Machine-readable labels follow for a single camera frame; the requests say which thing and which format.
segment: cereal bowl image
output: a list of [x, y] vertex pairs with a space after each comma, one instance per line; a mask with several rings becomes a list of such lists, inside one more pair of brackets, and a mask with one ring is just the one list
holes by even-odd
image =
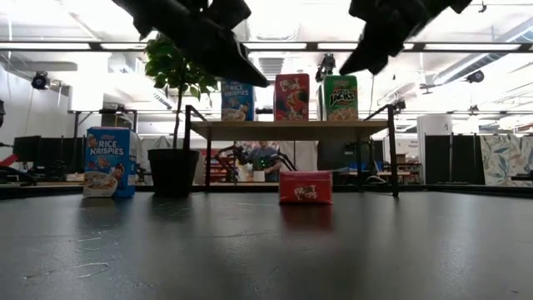
[[118, 181], [104, 172], [85, 172], [83, 193], [89, 197], [111, 197]]
[[224, 121], [244, 121], [246, 118], [247, 115], [238, 109], [222, 109], [222, 120]]

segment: wooden shelf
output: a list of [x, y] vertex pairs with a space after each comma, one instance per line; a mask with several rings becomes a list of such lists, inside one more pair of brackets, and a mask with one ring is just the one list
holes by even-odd
[[317, 141], [366, 139], [387, 128], [387, 121], [192, 122], [191, 129], [212, 141]]

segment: dark table surface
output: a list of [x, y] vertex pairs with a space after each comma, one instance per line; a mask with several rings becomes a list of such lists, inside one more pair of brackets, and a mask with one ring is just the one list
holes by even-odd
[[531, 200], [276, 197], [0, 201], [0, 298], [533, 298]]

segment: cardboard box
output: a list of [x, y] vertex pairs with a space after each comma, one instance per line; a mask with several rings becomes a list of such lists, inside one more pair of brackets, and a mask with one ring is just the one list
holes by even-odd
[[327, 121], [357, 121], [357, 78], [329, 75], [322, 85]]
[[406, 155], [405, 154], [397, 154], [396, 155], [396, 163], [406, 163]]
[[253, 86], [222, 80], [222, 121], [253, 121]]
[[330, 171], [280, 172], [280, 204], [332, 204]]
[[135, 195], [137, 135], [127, 128], [87, 130], [84, 197], [129, 198]]
[[309, 120], [309, 75], [278, 74], [274, 88], [274, 120]]

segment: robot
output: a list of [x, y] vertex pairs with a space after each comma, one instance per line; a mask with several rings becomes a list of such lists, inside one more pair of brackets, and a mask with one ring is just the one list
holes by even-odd
[[155, 28], [213, 76], [268, 87], [232, 29], [252, 12], [244, 0], [113, 0], [133, 17], [140, 39]]
[[448, 7], [462, 13], [472, 0], [351, 0], [349, 13], [366, 21], [357, 48], [339, 70], [341, 75], [368, 69], [377, 75], [417, 35]]

